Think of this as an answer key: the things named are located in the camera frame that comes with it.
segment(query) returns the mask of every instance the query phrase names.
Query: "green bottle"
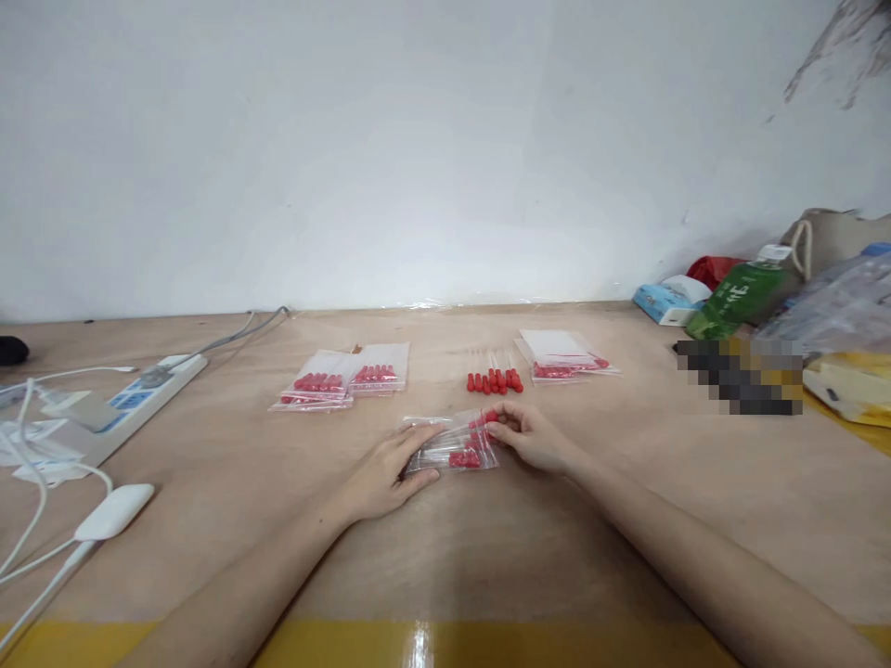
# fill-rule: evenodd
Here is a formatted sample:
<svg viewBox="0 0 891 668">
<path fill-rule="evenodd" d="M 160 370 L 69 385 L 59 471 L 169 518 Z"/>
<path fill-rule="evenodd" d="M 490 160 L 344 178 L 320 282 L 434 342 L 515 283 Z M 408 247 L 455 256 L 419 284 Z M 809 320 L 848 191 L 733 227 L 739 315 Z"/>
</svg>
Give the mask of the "green bottle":
<svg viewBox="0 0 891 668">
<path fill-rule="evenodd" d="M 786 278 L 780 262 L 789 257 L 788 246 L 768 244 L 756 260 L 737 264 L 708 298 L 703 310 L 687 325 L 694 339 L 726 339 L 767 303 L 770 293 Z"/>
</svg>

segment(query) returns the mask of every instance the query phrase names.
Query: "left hand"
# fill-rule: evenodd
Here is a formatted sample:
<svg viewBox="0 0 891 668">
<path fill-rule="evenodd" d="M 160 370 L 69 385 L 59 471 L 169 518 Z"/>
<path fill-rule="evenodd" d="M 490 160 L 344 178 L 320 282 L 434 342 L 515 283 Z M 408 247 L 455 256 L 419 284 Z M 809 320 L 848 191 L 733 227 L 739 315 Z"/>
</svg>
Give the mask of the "left hand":
<svg viewBox="0 0 891 668">
<path fill-rule="evenodd" d="M 409 427 L 375 445 L 350 471 L 338 496 L 350 522 L 381 517 L 439 479 L 436 469 L 420 470 L 403 481 L 399 474 L 422 445 L 443 425 Z"/>
</svg>

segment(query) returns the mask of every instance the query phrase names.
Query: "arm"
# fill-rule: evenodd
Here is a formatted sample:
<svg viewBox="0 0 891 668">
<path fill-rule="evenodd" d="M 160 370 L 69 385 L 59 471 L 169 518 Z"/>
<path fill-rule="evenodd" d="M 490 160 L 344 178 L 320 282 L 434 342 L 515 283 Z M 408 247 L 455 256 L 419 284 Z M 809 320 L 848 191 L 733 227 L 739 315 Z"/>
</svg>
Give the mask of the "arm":
<svg viewBox="0 0 891 668">
<path fill-rule="evenodd" d="M 247 666 L 306 576 L 353 522 L 402 506 L 439 473 L 399 473 L 439 427 L 413 427 L 373 448 L 334 491 L 188 598 L 153 628 L 120 668 Z"/>
<path fill-rule="evenodd" d="M 748 666 L 881 666 L 844 619 L 751 552 L 570 442 L 535 408 L 502 402 L 487 428 L 529 464 L 565 475 Z"/>
</svg>

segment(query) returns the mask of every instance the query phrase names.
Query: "table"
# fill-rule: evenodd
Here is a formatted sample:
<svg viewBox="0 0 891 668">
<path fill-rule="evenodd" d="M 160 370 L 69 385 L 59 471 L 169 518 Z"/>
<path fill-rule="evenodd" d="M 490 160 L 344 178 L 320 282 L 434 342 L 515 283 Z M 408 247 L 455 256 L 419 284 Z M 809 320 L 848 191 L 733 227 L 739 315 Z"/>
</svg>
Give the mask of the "table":
<svg viewBox="0 0 891 668">
<path fill-rule="evenodd" d="M 32 360 L 0 372 L 0 383 L 83 366 L 145 367 L 243 319 L 2 328 L 28 342 Z M 511 345 L 520 328 L 578 330 L 624 372 L 535 388 L 522 365 L 520 401 L 891 652 L 891 458 L 810 408 L 800 417 L 725 415 L 678 371 L 670 345 L 679 330 L 625 306 L 577 303 L 299 313 L 209 353 L 208 367 L 103 466 L 117 484 L 156 485 L 155 498 L 60 590 L 7 665 L 113 665 L 402 416 L 486 405 L 488 397 L 466 391 L 470 354 Z M 406 392 L 329 415 L 266 411 L 316 349 L 400 341 L 411 341 Z M 111 397 L 130 380 L 97 373 L 54 387 Z M 510 456 L 501 464 L 445 475 L 392 515 L 350 529 L 257 665 L 734 665 L 572 485 Z M 101 495 L 93 477 L 52 491 L 27 553 L 60 543 Z M 2 479 L 0 553 L 36 500 L 35 487 Z M 4 586 L 0 621 L 14 621 L 61 561 Z"/>
</svg>

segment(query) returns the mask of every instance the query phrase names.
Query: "blue tissue box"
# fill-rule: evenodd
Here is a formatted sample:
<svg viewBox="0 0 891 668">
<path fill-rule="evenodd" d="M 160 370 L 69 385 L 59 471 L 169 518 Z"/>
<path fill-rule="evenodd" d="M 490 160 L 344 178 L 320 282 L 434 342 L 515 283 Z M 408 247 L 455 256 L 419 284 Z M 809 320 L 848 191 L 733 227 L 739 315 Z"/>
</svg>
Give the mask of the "blue tissue box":
<svg viewBox="0 0 891 668">
<path fill-rule="evenodd" d="M 704 304 L 690 303 L 685 295 L 667 285 L 640 286 L 631 301 L 642 308 L 657 325 L 671 327 L 686 327 Z"/>
</svg>

